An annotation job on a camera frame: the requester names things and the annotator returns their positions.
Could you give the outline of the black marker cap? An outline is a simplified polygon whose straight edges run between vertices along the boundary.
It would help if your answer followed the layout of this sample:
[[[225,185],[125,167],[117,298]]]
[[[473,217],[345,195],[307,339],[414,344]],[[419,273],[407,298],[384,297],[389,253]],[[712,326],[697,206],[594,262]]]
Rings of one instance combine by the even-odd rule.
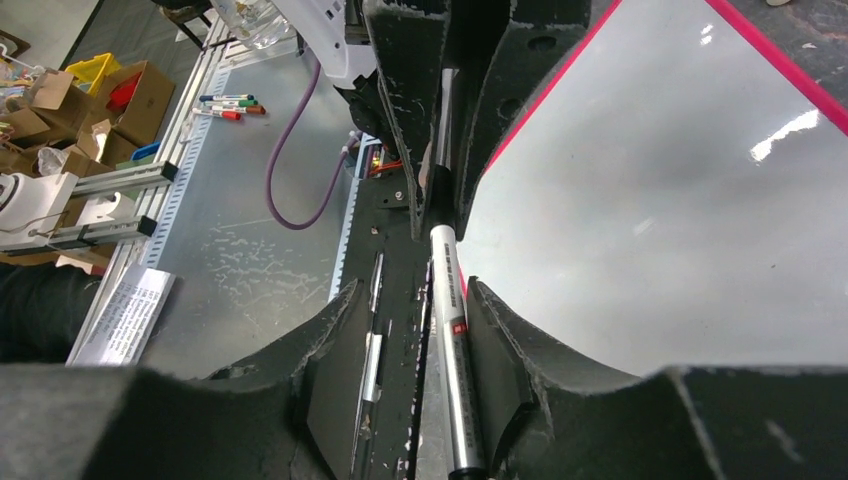
[[[429,206],[427,226],[434,228],[438,225],[455,226],[456,209],[454,205],[453,174],[443,165],[434,165],[429,185]]]

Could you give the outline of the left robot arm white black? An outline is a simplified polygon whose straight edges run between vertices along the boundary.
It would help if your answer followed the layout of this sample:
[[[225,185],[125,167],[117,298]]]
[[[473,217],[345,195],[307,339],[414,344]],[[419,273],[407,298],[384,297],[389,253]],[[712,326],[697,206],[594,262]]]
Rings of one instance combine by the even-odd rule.
[[[588,1],[281,1],[278,9],[347,102],[401,162],[411,232],[429,229],[436,135],[449,120],[455,232],[516,117],[588,34]]]

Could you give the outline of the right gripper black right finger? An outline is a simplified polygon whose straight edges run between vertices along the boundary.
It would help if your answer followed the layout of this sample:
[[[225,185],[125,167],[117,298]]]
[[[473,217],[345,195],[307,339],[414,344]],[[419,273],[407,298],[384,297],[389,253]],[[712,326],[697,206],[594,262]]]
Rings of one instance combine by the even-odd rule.
[[[597,362],[467,285],[485,466],[495,479],[843,479],[847,371]]]

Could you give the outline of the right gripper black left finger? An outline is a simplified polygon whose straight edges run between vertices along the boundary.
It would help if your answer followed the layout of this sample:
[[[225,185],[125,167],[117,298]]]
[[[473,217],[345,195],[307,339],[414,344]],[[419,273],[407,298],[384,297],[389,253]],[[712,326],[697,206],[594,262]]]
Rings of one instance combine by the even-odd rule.
[[[367,285],[202,380],[146,368],[7,365],[5,479],[347,479]]]

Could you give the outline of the whiteboard with pink frame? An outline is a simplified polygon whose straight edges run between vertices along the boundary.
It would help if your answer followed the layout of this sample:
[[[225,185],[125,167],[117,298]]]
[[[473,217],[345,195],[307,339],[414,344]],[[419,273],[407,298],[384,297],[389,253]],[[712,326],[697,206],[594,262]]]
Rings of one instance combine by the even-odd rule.
[[[847,361],[847,5],[602,1],[485,171],[463,272],[584,355]]]

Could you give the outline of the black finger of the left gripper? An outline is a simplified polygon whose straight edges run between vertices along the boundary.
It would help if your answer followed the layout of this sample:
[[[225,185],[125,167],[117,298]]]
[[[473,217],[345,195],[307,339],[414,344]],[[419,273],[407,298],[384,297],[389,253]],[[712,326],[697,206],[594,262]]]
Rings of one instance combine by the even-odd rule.
[[[484,1],[472,14],[485,35],[462,67],[457,163],[457,236],[463,238],[485,168],[525,102],[587,33],[589,1]]]
[[[440,67],[450,19],[448,1],[364,1],[380,94],[408,185],[411,237],[423,235],[428,162]]]

